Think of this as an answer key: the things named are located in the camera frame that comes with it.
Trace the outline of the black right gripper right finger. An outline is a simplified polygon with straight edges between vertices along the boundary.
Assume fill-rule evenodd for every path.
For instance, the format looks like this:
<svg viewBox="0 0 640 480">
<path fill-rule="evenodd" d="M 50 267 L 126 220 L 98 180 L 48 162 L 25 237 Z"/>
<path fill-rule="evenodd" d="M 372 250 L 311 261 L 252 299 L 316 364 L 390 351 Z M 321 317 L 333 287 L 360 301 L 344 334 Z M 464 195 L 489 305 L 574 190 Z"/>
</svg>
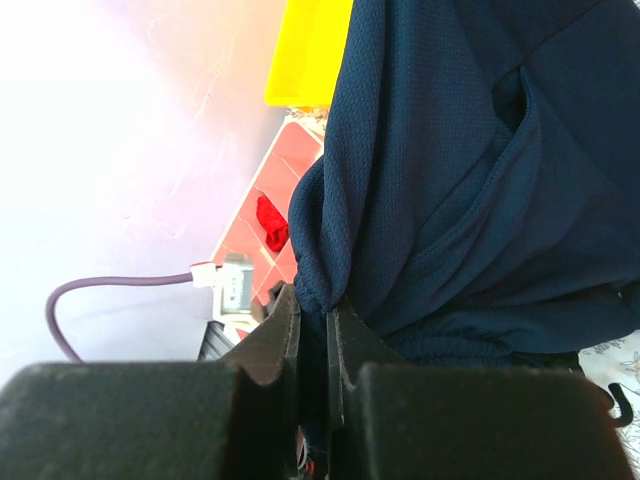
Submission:
<svg viewBox="0 0 640 480">
<path fill-rule="evenodd" d="M 327 317 L 332 479 L 629 479 L 608 392 L 558 370 L 404 361 L 342 303 Z"/>
</svg>

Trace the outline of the navy blue shorts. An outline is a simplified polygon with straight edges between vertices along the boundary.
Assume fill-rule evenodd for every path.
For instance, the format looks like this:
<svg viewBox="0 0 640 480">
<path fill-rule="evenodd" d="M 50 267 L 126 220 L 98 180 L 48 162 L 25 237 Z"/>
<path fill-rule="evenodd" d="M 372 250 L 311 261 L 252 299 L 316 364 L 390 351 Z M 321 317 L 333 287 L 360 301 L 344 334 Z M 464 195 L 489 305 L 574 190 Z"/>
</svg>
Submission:
<svg viewBox="0 0 640 480">
<path fill-rule="evenodd" d="M 342 299 L 434 366 L 540 365 L 635 332 L 638 7 L 355 2 L 288 220 L 314 453 Z"/>
</svg>

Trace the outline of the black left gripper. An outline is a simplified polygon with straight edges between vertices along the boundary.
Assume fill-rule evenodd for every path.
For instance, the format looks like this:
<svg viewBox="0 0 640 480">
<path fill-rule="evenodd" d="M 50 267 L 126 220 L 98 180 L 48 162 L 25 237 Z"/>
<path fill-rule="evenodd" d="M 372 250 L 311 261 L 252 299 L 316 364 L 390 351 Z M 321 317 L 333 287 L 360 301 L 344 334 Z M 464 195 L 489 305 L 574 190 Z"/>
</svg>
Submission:
<svg viewBox="0 0 640 480">
<path fill-rule="evenodd" d="M 268 297 L 265 302 L 262 302 L 258 297 L 255 297 L 251 302 L 251 316 L 254 320 L 266 320 L 268 316 L 274 311 L 275 303 L 280 295 L 284 282 L 277 282 L 268 290 Z"/>
</svg>

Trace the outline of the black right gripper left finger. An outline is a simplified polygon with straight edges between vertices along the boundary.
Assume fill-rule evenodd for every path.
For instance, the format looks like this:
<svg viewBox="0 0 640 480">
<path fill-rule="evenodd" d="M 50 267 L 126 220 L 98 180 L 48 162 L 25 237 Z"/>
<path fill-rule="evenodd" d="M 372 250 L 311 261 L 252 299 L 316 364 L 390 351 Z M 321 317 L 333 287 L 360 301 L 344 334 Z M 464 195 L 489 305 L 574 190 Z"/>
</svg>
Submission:
<svg viewBox="0 0 640 480">
<path fill-rule="evenodd" d="M 5 479 L 287 479 L 297 471 L 300 309 L 216 361 L 37 364 L 1 392 Z"/>
</svg>

